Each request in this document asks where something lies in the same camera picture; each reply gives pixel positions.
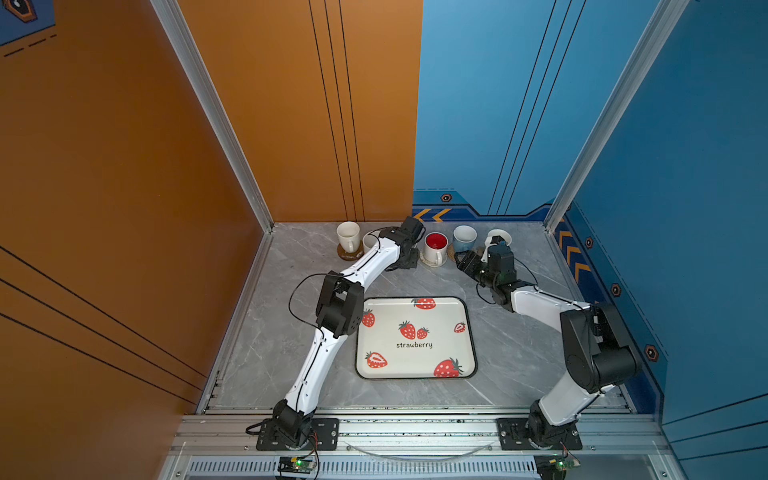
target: white mug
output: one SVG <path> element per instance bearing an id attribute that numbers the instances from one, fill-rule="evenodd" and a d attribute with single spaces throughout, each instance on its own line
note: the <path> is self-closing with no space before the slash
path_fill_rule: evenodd
<path id="1" fill-rule="evenodd" d="M 504 230 L 500 230 L 498 228 L 495 228 L 488 232 L 488 236 L 485 238 L 485 252 L 482 254 L 482 261 L 487 262 L 488 261 L 488 247 L 491 246 L 491 241 L 493 240 L 493 237 L 501 237 L 504 239 L 505 242 L 507 242 L 507 245 L 511 247 L 512 243 L 512 237 L 509 233 L 505 232 Z"/>
<path id="2" fill-rule="evenodd" d="M 424 239 L 424 260 L 436 266 L 441 266 L 448 258 L 448 237 L 442 233 L 427 233 Z"/>
<path id="3" fill-rule="evenodd" d="M 453 251 L 461 253 L 467 250 L 472 250 L 477 238 L 477 230 L 469 225 L 459 225 L 453 229 Z"/>
<path id="4" fill-rule="evenodd" d="M 355 253 L 360 248 L 360 225 L 355 222 L 344 222 L 336 228 L 339 245 L 347 253 Z"/>
<path id="5" fill-rule="evenodd" d="M 373 230 L 362 236 L 362 251 L 368 253 L 379 242 L 379 230 Z"/>

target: orange wall panel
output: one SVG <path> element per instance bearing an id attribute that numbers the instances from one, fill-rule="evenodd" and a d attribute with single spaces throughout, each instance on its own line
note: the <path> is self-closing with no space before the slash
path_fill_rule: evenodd
<path id="1" fill-rule="evenodd" d="M 150 2 L 54 7 L 0 51 L 0 464 L 154 478 L 263 233 Z"/>
<path id="2" fill-rule="evenodd" d="M 353 215 L 308 4 L 179 3 L 275 221 Z"/>
<path id="3" fill-rule="evenodd" d="M 339 4 L 365 218 L 402 220 L 413 203 L 422 2 Z"/>
<path id="4" fill-rule="evenodd" d="M 180 5 L 276 221 L 410 214 L 421 2 Z"/>

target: blue mug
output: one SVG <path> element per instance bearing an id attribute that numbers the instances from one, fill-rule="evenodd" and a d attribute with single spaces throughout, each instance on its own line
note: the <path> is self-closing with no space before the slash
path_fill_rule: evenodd
<path id="1" fill-rule="evenodd" d="M 472 250 L 477 239 L 477 230 L 469 225 L 459 225 L 453 229 L 453 251 L 460 253 Z"/>

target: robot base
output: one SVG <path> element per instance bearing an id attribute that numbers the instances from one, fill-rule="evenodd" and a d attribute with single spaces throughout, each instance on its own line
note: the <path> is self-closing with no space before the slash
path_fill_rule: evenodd
<path id="1" fill-rule="evenodd" d="M 561 442 L 568 450 L 581 450 L 576 422 L 549 425 L 538 400 L 531 405 L 527 419 L 496 419 L 502 450 L 559 450 Z"/>
<path id="2" fill-rule="evenodd" d="M 339 419 L 312 419 L 310 431 L 317 434 L 317 449 L 319 451 L 336 450 L 336 439 L 339 438 Z M 315 447 L 314 442 L 312 436 L 304 445 L 297 448 L 280 431 L 275 419 L 269 419 L 261 426 L 256 449 L 262 452 L 312 450 Z"/>

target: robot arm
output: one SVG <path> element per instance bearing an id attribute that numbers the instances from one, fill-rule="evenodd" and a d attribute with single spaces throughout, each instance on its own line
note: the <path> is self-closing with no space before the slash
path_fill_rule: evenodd
<path id="1" fill-rule="evenodd" d="M 421 222 L 408 217 L 400 227 L 382 231 L 377 246 L 350 268 L 326 275 L 315 311 L 318 328 L 312 348 L 286 397 L 275 405 L 270 427 L 263 427 L 262 432 L 272 432 L 289 448 L 307 443 L 330 366 L 362 320 L 365 288 L 385 270 L 415 268 L 419 258 L 415 245 L 423 228 Z M 640 357 L 615 307 L 562 299 L 518 280 L 514 254 L 501 239 L 496 243 L 500 244 L 488 248 L 487 263 L 470 251 L 457 255 L 457 267 L 488 286 L 499 306 L 562 333 L 568 371 L 531 405 L 526 432 L 537 447 L 558 445 L 571 434 L 582 410 L 601 393 L 639 372 Z"/>
<path id="2" fill-rule="evenodd" d="M 269 428 L 279 443 L 292 448 L 306 444 L 312 417 L 336 354 L 362 320 L 365 291 L 384 270 L 415 268 L 419 251 L 415 245 L 424 226 L 408 217 L 400 227 L 388 227 L 379 234 L 376 247 L 341 273 L 328 272 L 315 308 L 317 330 L 310 352 L 296 381 L 273 409 Z"/>

